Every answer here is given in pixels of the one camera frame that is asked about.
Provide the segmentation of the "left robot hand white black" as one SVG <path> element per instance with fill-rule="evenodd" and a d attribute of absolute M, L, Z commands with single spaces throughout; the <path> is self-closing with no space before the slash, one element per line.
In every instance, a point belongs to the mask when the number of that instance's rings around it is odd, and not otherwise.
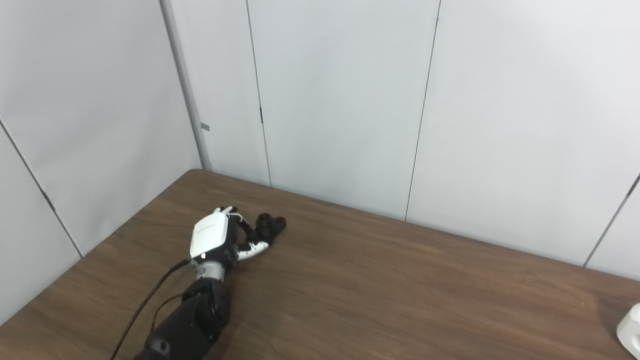
<path fill-rule="evenodd" d="M 269 249 L 286 227 L 283 218 L 261 214 L 252 227 L 237 207 L 218 207 L 198 221 L 190 239 L 196 278 L 223 282 L 237 262 Z"/>

